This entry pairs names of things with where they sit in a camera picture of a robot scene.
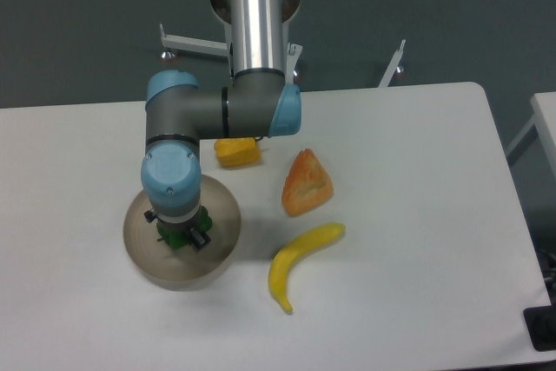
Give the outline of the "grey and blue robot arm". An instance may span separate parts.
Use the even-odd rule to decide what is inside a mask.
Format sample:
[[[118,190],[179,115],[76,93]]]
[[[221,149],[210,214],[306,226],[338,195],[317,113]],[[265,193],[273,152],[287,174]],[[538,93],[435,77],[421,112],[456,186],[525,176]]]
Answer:
[[[294,82],[301,48],[288,40],[300,0],[210,1],[224,25],[224,43],[163,43],[173,50],[221,51],[229,84],[206,90],[187,72],[164,70],[147,88],[141,181],[151,207],[145,218],[174,249],[202,249],[210,241],[212,221],[201,203],[202,140],[290,136],[301,127],[301,93]]]

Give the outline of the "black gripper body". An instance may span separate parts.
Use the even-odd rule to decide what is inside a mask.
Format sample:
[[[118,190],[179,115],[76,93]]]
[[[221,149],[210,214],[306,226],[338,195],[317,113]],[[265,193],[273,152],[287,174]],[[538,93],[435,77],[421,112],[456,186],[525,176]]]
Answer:
[[[171,216],[158,216],[158,223],[161,225],[162,230],[167,233],[185,233],[188,234],[193,228],[196,228],[199,223],[200,215],[196,214],[188,219],[185,217],[171,217]]]

